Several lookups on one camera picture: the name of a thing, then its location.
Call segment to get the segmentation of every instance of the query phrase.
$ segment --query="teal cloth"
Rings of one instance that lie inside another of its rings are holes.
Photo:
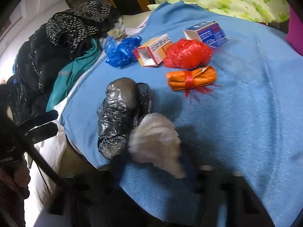
[[[53,91],[47,103],[47,112],[53,110],[54,106],[67,97],[78,78],[98,60],[101,50],[97,46],[95,39],[91,38],[91,43],[93,47],[86,51],[85,55],[76,58],[58,73]]]

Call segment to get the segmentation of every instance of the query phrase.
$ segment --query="pink fabric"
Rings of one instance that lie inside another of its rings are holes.
[[[286,40],[303,56],[303,24],[292,8],[290,8],[290,19]]]

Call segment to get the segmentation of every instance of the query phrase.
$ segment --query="blue bed sheet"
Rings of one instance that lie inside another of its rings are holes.
[[[97,109],[107,84],[120,77],[146,82],[154,93],[154,112],[175,124],[181,141],[195,152],[199,163],[243,172],[275,225],[290,226],[303,208],[303,57],[285,41],[286,35],[183,2],[161,4],[139,35],[144,43],[167,33],[176,42],[184,37],[184,28],[213,20],[226,35],[249,39],[266,51],[258,81],[246,84],[216,67],[216,83],[222,87],[210,95],[198,93],[198,102],[171,91],[165,73],[172,69],[142,68],[138,63],[116,69],[103,59],[70,98],[61,124],[98,168],[108,163],[97,148]],[[121,186],[150,214],[194,224],[199,197],[167,172],[129,163]],[[224,217],[220,219],[223,226]]]

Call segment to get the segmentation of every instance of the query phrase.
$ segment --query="blue box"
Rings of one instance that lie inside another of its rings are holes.
[[[227,43],[227,38],[217,22],[202,22],[183,30],[186,39],[197,39],[207,45],[220,47]]]

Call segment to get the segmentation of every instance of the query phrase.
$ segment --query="blue plastic bag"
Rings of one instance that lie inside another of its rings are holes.
[[[137,59],[133,50],[141,45],[142,38],[140,36],[128,37],[117,45],[112,36],[108,36],[104,45],[104,50],[107,55],[106,62],[113,67],[124,67]]]

